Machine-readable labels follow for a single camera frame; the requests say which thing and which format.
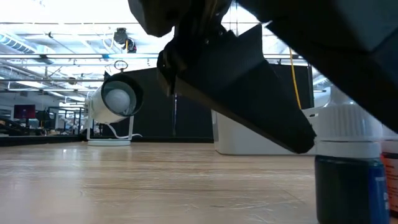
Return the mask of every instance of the bottle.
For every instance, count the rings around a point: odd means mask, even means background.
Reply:
[[[398,134],[383,126],[382,160],[386,170],[390,214],[398,218]]]
[[[320,224],[388,224],[381,123],[331,87],[318,110],[315,183]]]

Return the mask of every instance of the wooden floor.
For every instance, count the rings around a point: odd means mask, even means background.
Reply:
[[[0,223],[317,223],[312,157],[211,144],[0,148]]]

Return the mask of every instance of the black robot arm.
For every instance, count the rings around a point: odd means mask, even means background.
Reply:
[[[398,2],[239,0],[281,40],[391,129],[398,131]],[[157,67],[179,92],[303,153],[315,133],[262,55],[261,26],[236,37],[221,19],[231,0],[129,0],[148,34],[175,35]]]
[[[398,132],[398,1],[239,0],[267,28]]]

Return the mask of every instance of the monitor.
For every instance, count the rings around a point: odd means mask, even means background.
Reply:
[[[14,105],[15,119],[36,118],[36,105]]]

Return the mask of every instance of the blue label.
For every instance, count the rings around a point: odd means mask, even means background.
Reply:
[[[369,168],[369,210],[372,224],[389,224],[389,204],[384,166]]]

